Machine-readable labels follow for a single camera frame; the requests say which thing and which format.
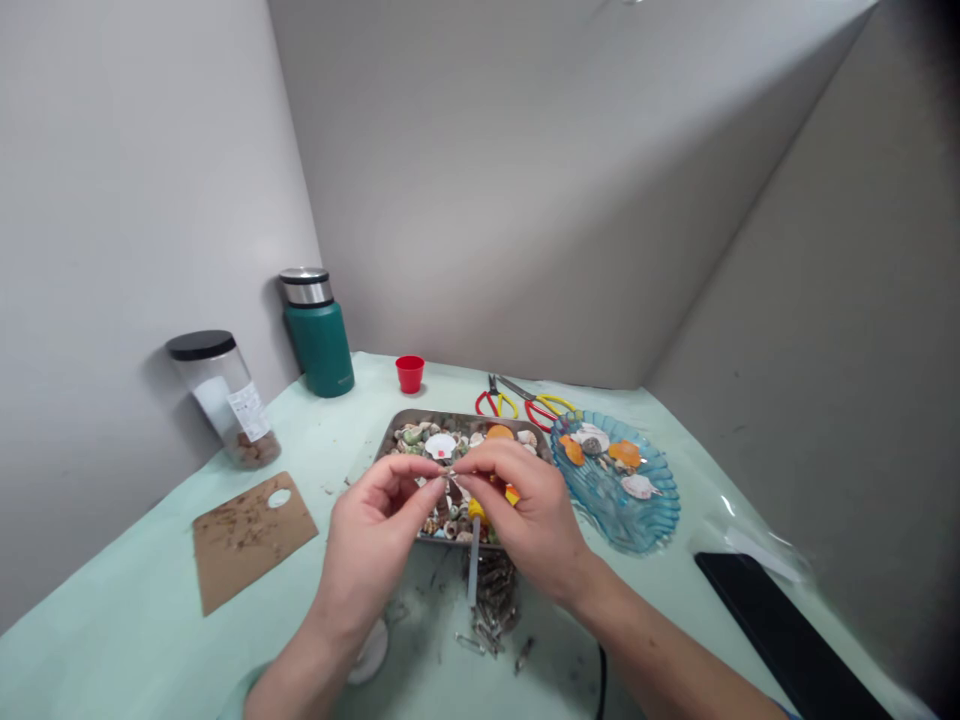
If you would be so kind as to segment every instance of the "orange scallop shell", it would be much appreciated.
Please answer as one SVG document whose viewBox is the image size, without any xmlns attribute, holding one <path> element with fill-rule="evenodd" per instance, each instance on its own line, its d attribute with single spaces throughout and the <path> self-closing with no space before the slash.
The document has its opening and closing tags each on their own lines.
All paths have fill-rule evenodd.
<svg viewBox="0 0 960 720">
<path fill-rule="evenodd" d="M 624 465 L 630 467 L 640 467 L 640 448 L 631 442 L 622 440 L 618 443 L 612 443 L 607 453 L 614 460 L 620 460 Z"/>
<path fill-rule="evenodd" d="M 560 438 L 560 444 L 563 445 L 567 451 L 567 457 L 570 458 L 570 462 L 574 465 L 580 467 L 587 461 L 587 458 L 583 455 L 583 448 L 580 447 L 580 443 L 569 435 L 564 435 Z"/>
</svg>

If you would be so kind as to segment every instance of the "smartphone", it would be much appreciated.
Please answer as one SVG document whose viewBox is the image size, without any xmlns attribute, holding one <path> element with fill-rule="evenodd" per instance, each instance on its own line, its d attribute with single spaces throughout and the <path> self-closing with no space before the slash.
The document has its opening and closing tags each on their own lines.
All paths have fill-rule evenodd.
<svg viewBox="0 0 960 720">
<path fill-rule="evenodd" d="M 804 720 L 891 720 L 760 563 L 729 553 L 694 560 Z"/>
</svg>

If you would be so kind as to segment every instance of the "person's left hand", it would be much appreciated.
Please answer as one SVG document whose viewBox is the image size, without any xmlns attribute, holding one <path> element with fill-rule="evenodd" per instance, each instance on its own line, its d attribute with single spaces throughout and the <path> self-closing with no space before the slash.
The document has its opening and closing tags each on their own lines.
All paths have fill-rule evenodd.
<svg viewBox="0 0 960 720">
<path fill-rule="evenodd" d="M 419 455 L 377 461 L 333 507 L 315 610 L 328 628 L 363 638 L 383 612 L 427 515 L 446 490 Z M 436 478 L 417 487 L 415 478 Z"/>
</svg>

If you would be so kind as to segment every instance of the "brown cardboard with hole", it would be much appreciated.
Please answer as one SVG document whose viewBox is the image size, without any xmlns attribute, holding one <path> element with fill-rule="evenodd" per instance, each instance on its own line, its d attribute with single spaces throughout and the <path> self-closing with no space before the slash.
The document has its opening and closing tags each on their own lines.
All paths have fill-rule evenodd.
<svg viewBox="0 0 960 720">
<path fill-rule="evenodd" d="M 290 491 L 278 508 L 267 505 L 277 490 Z M 282 472 L 237 495 L 193 521 L 193 547 L 203 616 L 317 535 L 317 526 L 303 504 L 289 473 Z"/>
</svg>

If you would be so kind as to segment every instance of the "person's right hand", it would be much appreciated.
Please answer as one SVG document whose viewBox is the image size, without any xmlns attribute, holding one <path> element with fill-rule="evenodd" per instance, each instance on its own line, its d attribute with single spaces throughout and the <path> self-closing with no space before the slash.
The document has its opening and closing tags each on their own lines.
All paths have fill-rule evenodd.
<svg viewBox="0 0 960 720">
<path fill-rule="evenodd" d="M 483 506 L 520 572 L 554 602 L 570 607 L 595 556 L 580 533 L 560 471 L 517 441 L 501 438 L 484 441 L 453 469 L 457 483 Z M 491 473 L 517 489 L 516 507 L 490 483 Z"/>
</svg>

